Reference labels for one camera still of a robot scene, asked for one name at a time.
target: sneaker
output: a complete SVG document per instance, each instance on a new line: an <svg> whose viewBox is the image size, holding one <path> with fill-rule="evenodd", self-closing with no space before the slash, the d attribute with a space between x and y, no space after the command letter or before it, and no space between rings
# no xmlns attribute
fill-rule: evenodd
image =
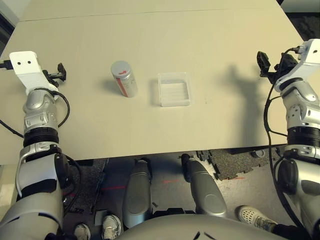
<svg viewBox="0 0 320 240"><path fill-rule="evenodd" d="M90 240L91 238L90 229L84 223L79 223L75 226L73 234L76 236L77 240Z"/></svg>
<svg viewBox="0 0 320 240"><path fill-rule="evenodd" d="M241 222L245 224L249 224L258 229L263 229L268 232L272 232L274 227L277 225L275 221L269 219L258 209L247 205L238 207L237 217Z"/></svg>
<svg viewBox="0 0 320 240"><path fill-rule="evenodd" d="M103 219L102 239L113 240L121 234L121 222L115 215L107 215Z"/></svg>

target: silver robot arm segment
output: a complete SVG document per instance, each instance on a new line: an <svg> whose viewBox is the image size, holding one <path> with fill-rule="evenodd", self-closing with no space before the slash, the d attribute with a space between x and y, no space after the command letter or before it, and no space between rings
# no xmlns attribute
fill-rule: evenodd
<svg viewBox="0 0 320 240"><path fill-rule="evenodd" d="M34 56L31 53L26 53L26 60ZM31 65L27 72L39 66L36 58L32 58ZM43 74L38 69L36 72L38 77ZM15 178L18 200L0 223L0 239L44 240L50 235L62 234L62 188L70 184L71 176L68 161L59 146L55 96L46 88L52 85L44 82L46 78L43 77L36 84L26 84L29 88L23 106L24 141Z"/></svg>
<svg viewBox="0 0 320 240"><path fill-rule="evenodd" d="M277 72L266 72L270 64L261 52L258 64L261 76L274 84L286 108L287 145L284 160L276 169L277 184L295 204L304 227L314 236L319 234L320 224L320 101L307 78L320 68L320 39L305 41L293 50L300 54L300 62L285 54L282 58L287 69L275 67Z"/></svg>

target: foot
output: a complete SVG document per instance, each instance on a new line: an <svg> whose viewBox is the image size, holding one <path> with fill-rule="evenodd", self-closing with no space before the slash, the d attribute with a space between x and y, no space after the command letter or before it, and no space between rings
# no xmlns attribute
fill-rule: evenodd
<svg viewBox="0 0 320 240"><path fill-rule="evenodd" d="M269 219L258 209L247 205L238 207L237 217L241 222L245 224L249 224L268 232L272 232L274 227L277 225L275 221Z"/></svg>
<svg viewBox="0 0 320 240"><path fill-rule="evenodd" d="M91 238L90 229L84 223L79 223L75 226L73 234L76 236L77 240L90 240Z"/></svg>
<svg viewBox="0 0 320 240"><path fill-rule="evenodd" d="M113 240L121 234L121 222L115 215L105 216L102 224L102 239Z"/></svg>

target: table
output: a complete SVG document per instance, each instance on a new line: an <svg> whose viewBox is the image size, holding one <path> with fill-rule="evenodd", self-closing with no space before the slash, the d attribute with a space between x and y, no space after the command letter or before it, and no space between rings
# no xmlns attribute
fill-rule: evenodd
<svg viewBox="0 0 320 240"><path fill-rule="evenodd" d="M59 90L71 105L59 131L65 154L83 160L268 143L263 107L271 85L259 77L257 51L275 65L281 52L303 42L276 1L62 2L31 1L1 58L31 50L50 73L64 64ZM117 60L133 69L133 98L122 96L112 78ZM159 106L163 72L190 74L190 106ZM319 76L310 79L317 93ZM13 71L1 71L0 79L0 118L22 133L24 86ZM66 108L57 106L62 120ZM286 132L281 100L270 107L269 121ZM0 136L0 164L17 163L22 139L3 127ZM273 144L285 142L272 137Z"/></svg>

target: clear plastic container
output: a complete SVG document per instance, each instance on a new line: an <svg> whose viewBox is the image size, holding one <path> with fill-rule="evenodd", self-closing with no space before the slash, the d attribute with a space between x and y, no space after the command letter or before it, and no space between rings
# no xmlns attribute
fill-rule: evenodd
<svg viewBox="0 0 320 240"><path fill-rule="evenodd" d="M162 107L190 105L190 77L187 72L159 73L158 86Z"/></svg>

